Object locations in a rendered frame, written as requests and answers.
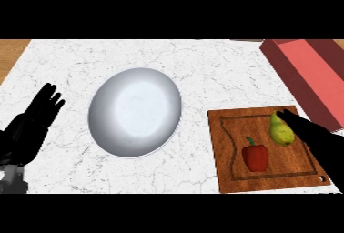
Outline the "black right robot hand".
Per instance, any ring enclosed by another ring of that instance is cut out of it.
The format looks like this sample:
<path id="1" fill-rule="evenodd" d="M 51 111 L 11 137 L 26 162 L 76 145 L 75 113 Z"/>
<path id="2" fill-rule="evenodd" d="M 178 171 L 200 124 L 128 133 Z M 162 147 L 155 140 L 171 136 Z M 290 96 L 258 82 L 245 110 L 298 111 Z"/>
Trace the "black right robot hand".
<path id="1" fill-rule="evenodd" d="M 324 127 L 301 118 L 287 109 L 277 111 L 276 116 L 305 142 L 336 189 L 344 192 L 344 136 L 332 134 Z"/>

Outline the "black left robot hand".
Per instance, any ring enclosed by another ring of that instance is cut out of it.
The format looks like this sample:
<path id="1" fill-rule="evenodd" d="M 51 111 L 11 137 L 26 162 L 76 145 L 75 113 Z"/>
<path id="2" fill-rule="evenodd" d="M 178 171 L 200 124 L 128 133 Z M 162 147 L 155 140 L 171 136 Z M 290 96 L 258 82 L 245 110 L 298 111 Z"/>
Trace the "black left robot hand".
<path id="1" fill-rule="evenodd" d="M 54 90 L 56 85 L 47 83 L 25 111 L 0 130 L 0 166 L 25 166 L 35 159 L 48 127 L 64 104 L 62 94 Z"/>

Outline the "red bell pepper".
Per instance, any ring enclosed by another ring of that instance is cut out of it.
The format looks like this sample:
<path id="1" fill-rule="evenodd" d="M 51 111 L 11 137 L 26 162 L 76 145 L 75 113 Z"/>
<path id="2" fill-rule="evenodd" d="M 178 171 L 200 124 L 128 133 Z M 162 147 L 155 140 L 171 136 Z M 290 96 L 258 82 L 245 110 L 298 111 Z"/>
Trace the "red bell pepper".
<path id="1" fill-rule="evenodd" d="M 264 145 L 256 145 L 252 138 L 246 137 L 248 146 L 242 148 L 242 158 L 250 172 L 262 172 L 268 165 L 268 152 Z"/>

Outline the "brown wooden cutting board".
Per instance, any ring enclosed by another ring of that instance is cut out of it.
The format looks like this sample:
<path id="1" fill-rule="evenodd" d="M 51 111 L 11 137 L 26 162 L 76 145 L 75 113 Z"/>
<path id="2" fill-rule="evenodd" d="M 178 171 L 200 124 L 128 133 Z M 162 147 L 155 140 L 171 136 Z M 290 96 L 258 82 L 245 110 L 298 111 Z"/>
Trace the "brown wooden cutting board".
<path id="1" fill-rule="evenodd" d="M 209 110 L 208 126 L 222 193 L 330 184 L 307 144 L 279 145 L 268 134 L 270 115 L 293 106 Z"/>

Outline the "red cardboard box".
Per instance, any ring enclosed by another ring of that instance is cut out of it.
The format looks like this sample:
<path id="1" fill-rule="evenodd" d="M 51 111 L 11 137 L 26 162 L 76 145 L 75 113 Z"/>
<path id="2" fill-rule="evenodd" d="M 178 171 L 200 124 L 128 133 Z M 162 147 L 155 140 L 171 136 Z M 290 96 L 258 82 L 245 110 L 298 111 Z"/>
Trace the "red cardboard box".
<path id="1" fill-rule="evenodd" d="M 344 49 L 333 39 L 264 39 L 261 52 L 313 123 L 344 129 Z"/>

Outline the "green pear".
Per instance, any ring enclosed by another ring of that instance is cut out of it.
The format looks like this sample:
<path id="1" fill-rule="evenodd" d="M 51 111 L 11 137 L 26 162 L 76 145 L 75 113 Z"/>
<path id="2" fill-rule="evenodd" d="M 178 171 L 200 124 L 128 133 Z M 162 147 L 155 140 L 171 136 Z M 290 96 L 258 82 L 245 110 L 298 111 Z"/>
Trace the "green pear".
<path id="1" fill-rule="evenodd" d="M 276 112 L 270 115 L 268 134 L 271 140 L 283 147 L 293 141 L 292 129 L 277 117 Z"/>

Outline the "white oval plate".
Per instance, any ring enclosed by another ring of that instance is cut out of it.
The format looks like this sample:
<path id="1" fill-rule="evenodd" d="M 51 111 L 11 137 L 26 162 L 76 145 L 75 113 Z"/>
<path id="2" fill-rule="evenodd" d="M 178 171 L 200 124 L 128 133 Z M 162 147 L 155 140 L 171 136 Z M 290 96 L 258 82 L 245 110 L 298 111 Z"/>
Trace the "white oval plate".
<path id="1" fill-rule="evenodd" d="M 103 83 L 88 107 L 88 130 L 113 156 L 143 157 L 168 142 L 181 118 L 181 95 L 165 74 L 131 68 Z"/>

